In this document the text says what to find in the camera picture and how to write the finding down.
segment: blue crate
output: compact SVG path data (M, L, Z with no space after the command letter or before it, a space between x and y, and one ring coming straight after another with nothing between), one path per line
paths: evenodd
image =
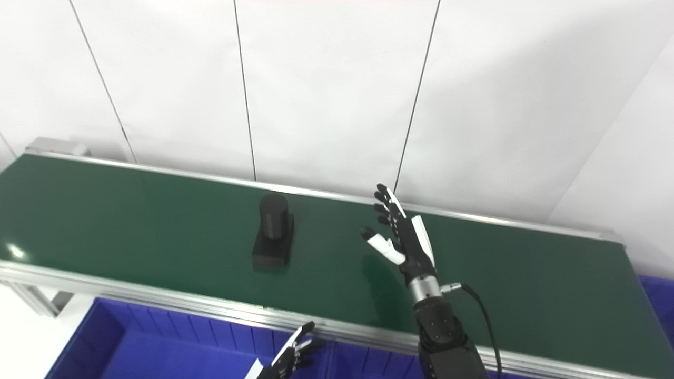
M640 276L639 279L669 343L674 348L674 281L652 276Z
M47 379L241 379L290 333L96 299ZM422 379L409 355L328 341L293 379Z

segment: white wall panel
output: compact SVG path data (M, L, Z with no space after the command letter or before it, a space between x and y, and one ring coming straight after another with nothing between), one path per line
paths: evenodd
M371 194L395 180L434 0L239 0L257 178Z
M231 0L74 4L139 163L253 177Z
M398 194L545 221L672 20L670 0L444 1Z
M130 157L67 0L0 2L0 133L17 154L44 136Z
M674 279L674 38L549 222L612 229L639 272Z

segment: robotic hand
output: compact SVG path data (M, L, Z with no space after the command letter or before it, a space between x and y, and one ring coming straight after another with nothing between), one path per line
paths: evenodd
M311 364L307 355L315 353L323 345L319 339L308 339L300 342L302 337L311 332L315 324L310 321L300 326L281 347L278 354L268 366L263 366L256 359L245 379L287 379L298 369Z
M437 282L435 259L421 215L409 218L388 187L377 185L378 221L393 231L398 243L369 227L361 236L398 265L414 301L419 327L419 362L428 379L488 379L475 345L463 331Z

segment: black vertical line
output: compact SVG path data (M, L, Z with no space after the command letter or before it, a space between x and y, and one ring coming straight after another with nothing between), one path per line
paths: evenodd
M194 327L194 323L192 322L192 317L189 317L187 315L187 321L189 321L189 325L192 327L192 333L194 333L194 338L197 339L197 343L201 343L201 339L199 338L199 335L197 334L197 329Z
M410 372L410 369L412 368L412 362L414 362L414 358L410 359L410 361L407 363L407 368L405 369L405 375L403 375L403 378L407 378L407 374Z
M129 137L126 134L126 130L124 130L124 125L122 125L122 120L119 118L119 113L117 112L117 107L115 106L115 103L113 102L112 96L110 96L110 91L108 90L108 85L105 84L105 79L103 79L103 74L100 72L100 67L98 66L98 61L96 60L96 57L94 56L94 51L91 49L91 45L89 44L89 38L87 38L86 33L84 32L84 27L82 26L82 22L80 21L80 16L78 15L78 11L75 10L75 5L73 4L73 0L68 0L70 3L70 7L73 9L73 13L75 14L75 19L78 21L78 25L80 26L80 32L82 32L82 36L84 37L84 42L86 43L87 49L89 49L89 54L91 54L91 59L94 61L94 65L96 66L96 71L98 72L98 77L100 78L100 81L103 83L103 88L105 89L105 94L108 96L108 100L110 101L110 105L113 107L113 112L115 112L115 117L117 118L117 123L119 124L119 129L121 129L122 134L124 135L124 139L127 142L127 145L129 146L129 151L131 151L131 156L133 157L133 162L138 163L138 160L135 158L135 153L133 152L133 148L131 147L131 142L129 142Z
M150 319L152 320L152 323L154 324L154 327L157 328L157 332L159 332L160 336L164 336L164 332L162 332L161 329L159 329L159 324L157 324L157 320L154 319L154 316L152 315L152 312L150 312L150 308L146 308L146 311L148 311L148 315L150 315Z
M9 145L9 142L7 142L7 140L5 139L5 136L3 136L2 133L0 133L0 139L2 139L2 142L5 144L5 146L9 149L9 152L10 152L12 155L14 155L14 158L16 159L16 153L15 153L14 150L11 148L11 146Z
M234 20L237 23L237 41L239 42L239 60L241 61L241 79L243 81L243 100L246 104L246 122L248 122L248 140L251 144L251 161L253 162L253 180L257 180L257 171L255 170L255 152L253 151L253 132L251 131L251 116L248 111L248 89L246 89L246 75L243 71L243 52L241 51L241 33L239 32L239 12L237 11L237 0L234 2Z
M237 338L234 336L234 329L232 329L232 323L228 322L229 324L229 332L232 334L232 342L234 343L234 350L238 351L239 347L237 345Z
M388 368L389 362L391 362L391 356L393 353L390 351L388 352L388 357L386 357L386 362L384 363L384 369L381 371L381 376L384 376L384 373L386 372L386 369Z
M361 372L365 372L365 366L367 366L367 357L370 355L370 348L368 347L365 351L365 359L363 360L363 367L361 367Z
M135 313L133 312L133 310L131 310L131 306L128 305L128 304L127 304L127 309L129 310L129 313L131 314L131 317L133 318L133 321L135 321L135 323L140 328L140 331L145 333L146 332L145 328L143 328L143 326L140 324L140 321L138 321L138 318L135 316Z
M180 332L178 332L178 328L175 326L175 321L173 321L173 317L171 317L171 313L167 312L166 315L168 316L168 321L171 321L171 326L173 326L173 330L175 330L175 335L178 336L180 339L184 339L183 336L180 335Z
M421 66L421 75L419 76L419 84L417 85L417 93L415 94L415 101L412 104L412 114L410 115L410 123L407 125L407 134L405 135L405 143L402 145L402 154L400 155L400 164L398 165L398 174L396 175L396 184L393 185L393 192L398 189L398 180L400 179L400 170L402 169L402 159L405 157L405 149L407 149L407 140L410 138L410 129L412 129L412 120L415 118L415 110L417 109L417 100L419 99L419 90L421 89L421 81L423 80L423 73L426 70L426 61L428 60L428 52L431 50L431 41L433 40L433 32L435 31L435 21L437 20L437 12L440 10L440 1L437 0L435 6L435 15L433 16L433 25L431 25L431 35L428 38L428 45L426 46L426 55L423 57L423 64Z
M278 354L278 351L276 351L276 339L274 338L273 330L272 330L272 351L274 352L274 355Z
M253 339L253 352L257 354L257 346L255 345L255 335L253 334L253 328L249 329L251 331L251 338Z
M217 347L220 347L220 343L218 342L218 337L215 335L215 330L213 330L213 324L211 324L211 321L209 318L206 319L208 321L208 327L211 329L211 334L213 335L213 340L215 341L215 345Z

